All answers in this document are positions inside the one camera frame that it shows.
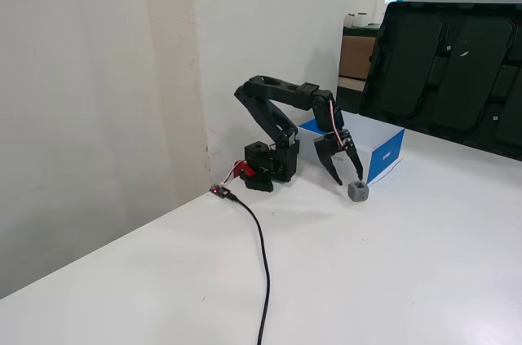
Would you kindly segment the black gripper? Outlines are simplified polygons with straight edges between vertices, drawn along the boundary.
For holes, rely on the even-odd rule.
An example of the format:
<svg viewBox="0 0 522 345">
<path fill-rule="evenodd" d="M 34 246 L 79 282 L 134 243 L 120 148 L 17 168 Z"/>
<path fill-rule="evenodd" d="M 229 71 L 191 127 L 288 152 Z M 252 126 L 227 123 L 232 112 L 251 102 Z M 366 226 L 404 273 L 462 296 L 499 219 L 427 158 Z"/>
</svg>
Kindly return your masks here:
<svg viewBox="0 0 522 345">
<path fill-rule="evenodd" d="M 362 181 L 364 167 L 362 166 L 352 135 L 346 129 L 339 130 L 338 133 L 328 133 L 314 140 L 314 146 L 320 163 L 328 171 L 334 181 L 342 186 L 338 172 L 334 166 L 332 156 L 336 153 L 346 152 L 356 169 L 357 178 Z"/>
</svg>

